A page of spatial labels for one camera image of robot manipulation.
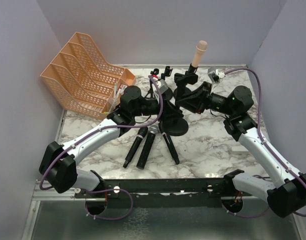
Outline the black stand with round base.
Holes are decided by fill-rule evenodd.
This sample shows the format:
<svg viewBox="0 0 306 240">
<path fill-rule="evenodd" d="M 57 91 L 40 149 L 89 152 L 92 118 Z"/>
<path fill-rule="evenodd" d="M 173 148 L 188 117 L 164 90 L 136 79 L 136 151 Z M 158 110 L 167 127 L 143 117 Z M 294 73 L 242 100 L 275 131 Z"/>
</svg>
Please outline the black stand with round base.
<svg viewBox="0 0 306 240">
<path fill-rule="evenodd" d="M 187 84 L 194 85 L 198 81 L 198 75 L 196 74 L 198 67 L 189 66 L 185 74 L 175 73 L 174 82 L 176 89 L 173 92 L 175 100 L 180 100 L 183 95 L 190 93 L 191 91 L 187 88 Z"/>
</svg>

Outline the beige pink microphone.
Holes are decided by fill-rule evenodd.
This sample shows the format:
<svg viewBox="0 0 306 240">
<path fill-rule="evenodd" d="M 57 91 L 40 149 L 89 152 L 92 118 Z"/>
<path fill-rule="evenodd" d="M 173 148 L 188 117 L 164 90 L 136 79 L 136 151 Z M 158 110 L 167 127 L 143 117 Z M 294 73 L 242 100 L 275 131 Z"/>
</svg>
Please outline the beige pink microphone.
<svg viewBox="0 0 306 240">
<path fill-rule="evenodd" d="M 208 48 L 208 43 L 204 40 L 200 40 L 196 46 L 196 52 L 191 62 L 191 66 L 197 68 L 201 62 L 201 59 Z"/>
</svg>

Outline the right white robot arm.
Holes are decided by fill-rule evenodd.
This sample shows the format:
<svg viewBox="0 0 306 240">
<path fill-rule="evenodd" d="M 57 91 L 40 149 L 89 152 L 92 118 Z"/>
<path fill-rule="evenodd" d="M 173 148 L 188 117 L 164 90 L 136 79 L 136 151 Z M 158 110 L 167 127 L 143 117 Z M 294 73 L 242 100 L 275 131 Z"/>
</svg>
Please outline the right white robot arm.
<svg viewBox="0 0 306 240">
<path fill-rule="evenodd" d="M 228 174 L 232 186 L 263 201 L 279 217 L 284 218 L 306 206 L 306 173 L 292 166 L 271 143 L 263 137 L 259 124 L 247 111 L 254 101 L 249 88 L 239 85 L 227 96 L 211 92 L 212 85 L 203 82 L 190 91 L 186 84 L 177 84 L 175 104 L 192 113 L 212 110 L 224 115 L 225 130 L 244 146 L 265 169 L 270 181 L 248 175 L 242 170 Z"/>
</svg>

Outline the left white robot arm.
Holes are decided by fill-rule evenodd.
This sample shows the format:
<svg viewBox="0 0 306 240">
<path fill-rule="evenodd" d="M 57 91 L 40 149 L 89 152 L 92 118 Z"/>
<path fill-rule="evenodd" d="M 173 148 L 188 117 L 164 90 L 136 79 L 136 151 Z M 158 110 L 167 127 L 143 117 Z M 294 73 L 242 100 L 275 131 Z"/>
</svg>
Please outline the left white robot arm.
<svg viewBox="0 0 306 240">
<path fill-rule="evenodd" d="M 102 182 L 95 171 L 78 170 L 77 166 L 102 145 L 119 138 L 131 128 L 137 128 L 135 117 L 156 115 L 158 121 L 183 118 L 183 112 L 168 100 L 146 99 L 139 87 L 128 86 L 120 103 L 99 125 L 80 137 L 62 145 L 50 143 L 44 153 L 39 172 L 59 194 L 70 188 L 93 191 Z"/>
</svg>

